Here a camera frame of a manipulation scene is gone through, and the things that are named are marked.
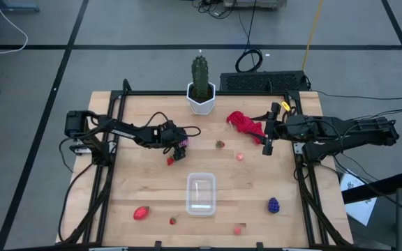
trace small red fruit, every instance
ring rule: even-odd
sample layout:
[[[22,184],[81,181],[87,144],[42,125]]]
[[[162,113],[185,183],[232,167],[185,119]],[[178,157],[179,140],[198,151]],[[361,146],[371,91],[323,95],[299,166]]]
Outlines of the small red fruit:
[[[134,211],[133,214],[133,219],[135,220],[142,220],[146,218],[148,215],[148,212],[150,212],[150,207],[149,206],[140,206]]]
[[[242,161],[243,160],[243,153],[238,153],[237,154],[237,160]]]
[[[216,144],[215,144],[215,147],[216,147],[216,148],[221,149],[221,148],[223,148],[224,146],[225,146],[225,144],[224,144],[224,142],[222,142],[221,140],[217,140],[217,141],[216,141]]]
[[[241,234],[241,227],[235,227],[234,228],[234,235],[240,235]]]
[[[173,164],[173,162],[174,162],[174,159],[172,157],[167,159],[167,165],[171,165],[171,164]]]
[[[170,224],[171,224],[171,225],[175,225],[175,224],[176,224],[176,218],[175,218],[175,217],[171,217],[171,218],[170,218]]]

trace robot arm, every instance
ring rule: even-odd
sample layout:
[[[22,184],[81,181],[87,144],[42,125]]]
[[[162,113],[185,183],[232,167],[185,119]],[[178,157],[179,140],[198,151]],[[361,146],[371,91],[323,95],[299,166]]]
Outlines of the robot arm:
[[[88,119],[96,125],[89,129]],[[132,139],[139,146],[148,149],[174,148],[172,158],[181,160],[186,157],[185,143],[186,131],[177,127],[172,120],[153,126],[137,127],[133,124],[123,123],[106,115],[98,115],[91,111],[70,111],[66,116],[64,133],[66,136],[79,139],[82,146],[71,146],[74,152],[78,148],[85,147],[92,152],[93,162],[97,165],[108,165],[110,161],[110,145],[101,142],[95,136],[99,132],[108,132],[121,137]]]
[[[280,105],[272,103],[271,111],[259,117],[266,121],[263,154],[272,154],[272,141],[285,139],[305,143],[302,155],[306,164],[317,163],[327,155],[365,144],[391,146],[399,138],[395,121],[385,117],[374,119],[349,119],[343,121],[335,117],[294,115],[285,123],[277,121]]]

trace yellow cable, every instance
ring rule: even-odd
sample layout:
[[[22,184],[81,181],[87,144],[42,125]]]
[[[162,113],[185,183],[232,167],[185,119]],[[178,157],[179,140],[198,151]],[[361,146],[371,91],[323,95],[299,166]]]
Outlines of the yellow cable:
[[[318,11],[315,13],[315,17],[314,17],[314,23],[313,23],[313,27],[311,27],[311,32],[310,32],[310,38],[308,39],[308,44],[306,45],[306,51],[305,51],[305,56],[304,56],[304,62],[301,65],[301,69],[303,71],[305,71],[305,65],[306,65],[306,58],[308,58],[308,52],[310,50],[310,44],[311,41],[313,39],[313,35],[314,35],[314,31],[315,31],[315,26],[318,23],[319,20],[319,16],[320,16],[320,10],[322,9],[322,3],[324,0],[320,0],[319,2],[319,7],[318,7]]]

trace cactus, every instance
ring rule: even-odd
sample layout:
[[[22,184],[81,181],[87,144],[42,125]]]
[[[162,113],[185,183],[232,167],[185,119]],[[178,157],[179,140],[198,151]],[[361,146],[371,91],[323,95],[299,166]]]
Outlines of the cactus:
[[[196,100],[208,100],[209,68],[203,56],[197,56],[192,63],[193,91],[192,97]]]

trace potted cactus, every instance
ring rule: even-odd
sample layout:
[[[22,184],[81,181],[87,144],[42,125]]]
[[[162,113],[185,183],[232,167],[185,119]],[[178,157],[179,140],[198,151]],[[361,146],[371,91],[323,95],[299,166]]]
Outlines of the potted cactus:
[[[215,105],[215,84],[209,82],[209,68],[203,56],[192,63],[193,82],[187,85],[187,100],[197,115],[208,115]]]

